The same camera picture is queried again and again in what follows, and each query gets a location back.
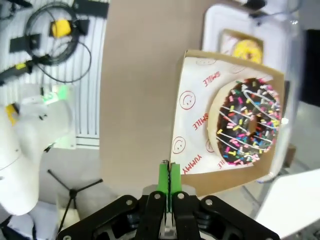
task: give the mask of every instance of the rainbow sprinkles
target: rainbow sprinkles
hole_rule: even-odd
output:
[[[281,106],[278,93],[263,80],[236,83],[220,108],[216,139],[228,164],[244,165],[259,160],[275,142]],[[255,130],[250,131],[253,123]]]

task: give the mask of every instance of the paper donut box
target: paper donut box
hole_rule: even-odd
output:
[[[262,41],[261,39],[245,34],[243,32],[240,31],[235,31],[235,30],[231,30],[231,29],[224,29],[221,32],[220,38],[219,38],[219,52],[225,55],[229,55],[232,56],[235,46],[239,41],[242,40],[252,40],[255,43],[257,43],[257,45],[259,46],[259,48],[262,51],[262,62],[263,62],[263,56],[264,56],[264,41]]]
[[[188,50],[181,61],[173,124],[170,161],[180,164],[183,184],[195,187],[198,196],[252,182],[269,173],[275,143],[260,160],[230,165],[214,153],[208,137],[209,110],[224,85],[248,78],[263,79],[284,99],[284,75],[262,64],[232,56]]]

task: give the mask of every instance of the white tray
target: white tray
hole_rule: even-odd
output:
[[[301,28],[295,21],[279,21],[267,17],[258,26],[248,13],[222,4],[210,7],[205,15],[202,50],[219,51],[220,34],[224,29],[239,31],[263,40],[263,64],[284,73],[289,81],[285,115],[279,129],[277,146],[269,175],[260,179],[267,181],[278,175],[290,142],[291,129],[295,120],[299,86],[303,63]]]

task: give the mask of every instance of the black mounting bracket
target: black mounting bracket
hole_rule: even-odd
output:
[[[79,15],[89,15],[106,19],[108,16],[109,3],[92,0],[74,0],[73,11]]]
[[[31,50],[39,49],[41,43],[41,34],[32,34],[10,39],[9,53],[27,51],[26,43],[30,43]]]
[[[247,2],[243,5],[244,7],[258,11],[267,5],[266,0],[247,0]]]

